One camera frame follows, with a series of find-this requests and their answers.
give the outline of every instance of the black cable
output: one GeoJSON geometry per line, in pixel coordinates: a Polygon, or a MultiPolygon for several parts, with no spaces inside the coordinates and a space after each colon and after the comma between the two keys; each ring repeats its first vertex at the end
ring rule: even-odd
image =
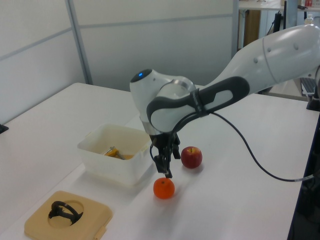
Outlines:
{"type": "Polygon", "coordinates": [[[281,177],[277,177],[273,174],[271,174],[270,172],[268,172],[267,170],[265,170],[261,165],[260,163],[258,162],[258,160],[256,159],[255,155],[253,154],[253,152],[251,151],[250,147],[249,147],[249,144],[247,143],[245,137],[241,134],[241,132],[230,122],[228,121],[227,119],[225,119],[223,116],[215,113],[215,112],[212,112],[213,115],[221,118],[222,120],[224,120],[227,124],[229,124],[239,135],[240,137],[242,138],[244,144],[246,145],[249,153],[251,154],[251,157],[253,158],[254,162],[259,166],[259,168],[261,168],[266,174],[268,174],[269,176],[277,179],[277,180],[280,180],[280,181],[284,181],[284,182],[301,182],[301,181],[306,181],[306,180],[309,180],[309,179],[313,179],[316,175],[318,175],[318,173],[320,173],[320,170],[318,170],[316,173],[312,174],[312,175],[309,175],[309,176],[306,176],[306,177],[303,177],[303,178],[298,178],[298,179],[285,179],[285,178],[281,178],[281,177]]]}
{"type": "MultiPolygon", "coordinates": [[[[264,169],[263,166],[261,166],[261,164],[258,162],[258,160],[256,159],[255,155],[253,154],[247,140],[245,139],[245,137],[242,135],[242,133],[236,128],[236,126],[234,126],[229,120],[227,120],[226,118],[224,118],[223,116],[219,115],[218,113],[215,113],[215,112],[210,112],[211,114],[221,118],[222,120],[224,120],[227,124],[229,124],[238,134],[239,136],[242,138],[246,148],[248,149],[251,157],[253,158],[254,162],[259,166],[259,168],[264,171],[266,174],[268,174],[269,176],[277,179],[277,180],[280,180],[280,181],[284,181],[284,182],[302,182],[302,181],[306,181],[306,180],[310,180],[310,179],[313,179],[315,176],[317,176],[318,174],[320,174],[320,169],[318,171],[316,171],[315,173],[313,173],[312,175],[309,175],[309,176],[305,176],[303,178],[297,178],[297,179],[286,179],[286,178],[281,178],[281,177],[277,177],[275,175],[273,175],[272,173],[268,172],[266,169],[264,169]]],[[[167,144],[167,156],[169,157],[172,153],[172,148],[170,147],[171,146],[171,143],[174,139],[174,136],[177,132],[177,130],[179,129],[180,127],[180,124],[185,121],[187,118],[191,118],[191,117],[194,117],[196,116],[197,113],[196,112],[192,112],[192,113],[189,113],[188,115],[184,116],[173,128],[173,130],[171,131],[170,133],[170,138],[169,138],[169,141],[168,141],[168,144],[167,144]]],[[[152,148],[154,146],[154,144],[156,143],[157,139],[155,138],[151,145],[150,145],[150,155],[151,155],[151,158],[152,160],[154,160],[154,157],[152,155],[152,148]]]]}
{"type": "Polygon", "coordinates": [[[270,33],[270,30],[272,29],[272,26],[274,25],[275,21],[273,20],[273,22],[271,23],[271,27],[269,28],[269,31],[266,33],[265,36],[267,36],[270,33]]]}

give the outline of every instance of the plastic container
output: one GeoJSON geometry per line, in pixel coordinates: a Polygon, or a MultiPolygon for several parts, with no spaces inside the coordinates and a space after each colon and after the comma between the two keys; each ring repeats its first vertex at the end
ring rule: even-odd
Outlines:
{"type": "Polygon", "coordinates": [[[313,24],[314,19],[312,14],[308,14],[308,17],[304,20],[304,25],[313,24]]]}
{"type": "Polygon", "coordinates": [[[104,124],[89,133],[77,148],[88,172],[125,185],[137,184],[152,165],[149,154],[151,140],[144,131],[114,124],[104,124]],[[128,160],[105,156],[110,147],[128,160]]]}

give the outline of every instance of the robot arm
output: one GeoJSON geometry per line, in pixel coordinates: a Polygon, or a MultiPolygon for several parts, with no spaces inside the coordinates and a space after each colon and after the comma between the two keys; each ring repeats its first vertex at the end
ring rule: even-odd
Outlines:
{"type": "Polygon", "coordinates": [[[172,177],[170,155],[180,157],[177,132],[188,122],[297,77],[316,79],[319,92],[319,65],[320,28],[303,25],[252,42],[214,81],[198,89],[182,76],[151,69],[138,73],[130,82],[130,91],[144,129],[159,150],[153,159],[158,172],[172,177]]]}

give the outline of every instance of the white wall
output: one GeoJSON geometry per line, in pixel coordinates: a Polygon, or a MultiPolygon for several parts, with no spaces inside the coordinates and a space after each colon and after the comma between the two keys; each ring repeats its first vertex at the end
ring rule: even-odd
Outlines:
{"type": "Polygon", "coordinates": [[[0,123],[84,83],[65,0],[0,1],[0,123]]]}
{"type": "Polygon", "coordinates": [[[131,78],[147,68],[205,85],[237,47],[237,0],[73,0],[72,5],[94,85],[128,91],[131,78]]]}

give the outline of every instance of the apple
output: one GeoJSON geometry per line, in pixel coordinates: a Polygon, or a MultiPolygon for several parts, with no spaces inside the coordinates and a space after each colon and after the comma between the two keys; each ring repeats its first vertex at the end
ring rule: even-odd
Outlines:
{"type": "Polygon", "coordinates": [[[181,162],[188,169],[199,167],[202,162],[202,152],[195,146],[188,146],[181,152],[181,162]]]}

